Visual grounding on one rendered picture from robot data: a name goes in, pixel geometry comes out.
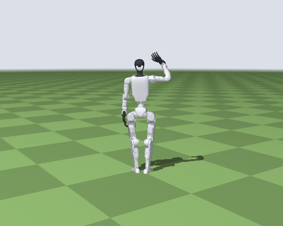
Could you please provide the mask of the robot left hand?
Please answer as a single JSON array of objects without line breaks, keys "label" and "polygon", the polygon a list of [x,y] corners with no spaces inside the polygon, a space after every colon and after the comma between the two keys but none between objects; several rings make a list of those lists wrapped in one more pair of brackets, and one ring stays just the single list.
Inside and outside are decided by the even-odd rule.
[{"label": "robot left hand", "polygon": [[122,115],[122,117],[123,117],[123,122],[124,122],[124,125],[126,126],[126,127],[129,127],[128,125],[126,125],[126,121],[125,121],[125,116],[126,116],[126,112],[125,111],[123,111],[123,115]]}]

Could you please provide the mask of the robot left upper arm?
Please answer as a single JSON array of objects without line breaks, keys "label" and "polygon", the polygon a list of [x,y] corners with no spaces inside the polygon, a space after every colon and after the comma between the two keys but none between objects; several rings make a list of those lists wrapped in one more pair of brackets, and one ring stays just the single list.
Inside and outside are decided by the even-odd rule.
[{"label": "robot left upper arm", "polygon": [[125,78],[125,81],[124,81],[124,99],[129,99],[129,83],[131,83],[131,77],[128,77],[128,78]]}]

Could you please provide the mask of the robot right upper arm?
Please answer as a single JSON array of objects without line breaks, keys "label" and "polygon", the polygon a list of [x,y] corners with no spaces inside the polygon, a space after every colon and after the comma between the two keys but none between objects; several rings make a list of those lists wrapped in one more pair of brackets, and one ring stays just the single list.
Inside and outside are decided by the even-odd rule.
[{"label": "robot right upper arm", "polygon": [[170,81],[170,79],[166,79],[166,77],[162,77],[162,76],[155,76],[155,75],[151,75],[151,76],[148,76],[149,78],[149,82],[151,84],[155,83],[155,82],[168,82]]}]

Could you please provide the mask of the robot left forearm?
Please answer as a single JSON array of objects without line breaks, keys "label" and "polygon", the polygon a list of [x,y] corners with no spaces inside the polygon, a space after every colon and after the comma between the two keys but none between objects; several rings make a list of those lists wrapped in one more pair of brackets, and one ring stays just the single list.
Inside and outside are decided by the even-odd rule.
[{"label": "robot left forearm", "polygon": [[128,101],[124,100],[124,94],[123,94],[123,96],[122,96],[122,114],[123,114],[123,111],[126,112],[126,110],[127,110],[127,103],[128,103]]}]

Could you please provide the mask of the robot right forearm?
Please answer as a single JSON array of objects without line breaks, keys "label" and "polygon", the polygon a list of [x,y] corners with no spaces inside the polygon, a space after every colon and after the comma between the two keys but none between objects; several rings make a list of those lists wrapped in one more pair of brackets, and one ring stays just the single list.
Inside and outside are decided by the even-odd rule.
[{"label": "robot right forearm", "polygon": [[161,66],[162,66],[162,69],[163,69],[163,71],[164,71],[164,75],[166,76],[166,79],[170,79],[171,78],[171,74],[170,74],[170,71],[168,70],[168,67],[167,67],[167,65],[163,62],[162,64],[161,64]]}]

